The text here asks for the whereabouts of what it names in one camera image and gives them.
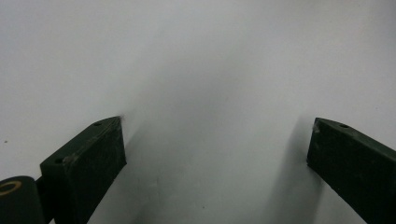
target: brass ring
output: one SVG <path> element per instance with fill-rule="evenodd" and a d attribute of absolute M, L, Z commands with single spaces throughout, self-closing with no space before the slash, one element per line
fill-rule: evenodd
<path fill-rule="evenodd" d="M 6 191 L 1 191 L 1 188 L 2 188 L 2 187 L 8 186 L 8 185 L 14 185 L 14 187 L 13 187 L 12 189 L 8 189 L 8 190 L 6 190 Z M 18 181 L 18 180 L 9 181 L 9 182 L 7 182 L 7 183 L 5 183 L 5 184 L 0 185 L 0 196 L 4 196 L 4 195 L 6 195 L 6 194 L 9 194 L 9 193 L 11 193 L 11 192 L 17 190 L 18 188 L 21 187 L 21 185 L 22 185 L 22 182 L 21 182 L 21 181 Z"/>

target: white surface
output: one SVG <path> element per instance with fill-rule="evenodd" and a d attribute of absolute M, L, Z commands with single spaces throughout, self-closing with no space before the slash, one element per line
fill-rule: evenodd
<path fill-rule="evenodd" d="M 123 115 L 90 223 L 364 223 L 305 166 L 315 117 L 396 148 L 396 2 L 2 1 L 0 179 Z"/>

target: gold ring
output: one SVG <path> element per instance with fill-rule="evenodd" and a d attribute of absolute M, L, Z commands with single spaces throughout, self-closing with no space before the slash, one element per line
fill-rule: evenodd
<path fill-rule="evenodd" d="M 8 186 L 8 185 L 13 185 L 14 187 L 13 187 L 12 189 L 8 189 L 8 190 L 6 190 L 6 191 L 2 191 L 2 190 L 1 190 L 2 187 Z M 21 187 L 21 185 L 22 185 L 21 181 L 18 181 L 18 180 L 9 181 L 9 182 L 7 182 L 7 183 L 5 183 L 5 184 L 0 185 L 0 196 L 9 194 L 9 193 L 11 193 L 11 192 L 17 190 L 18 188 Z"/>

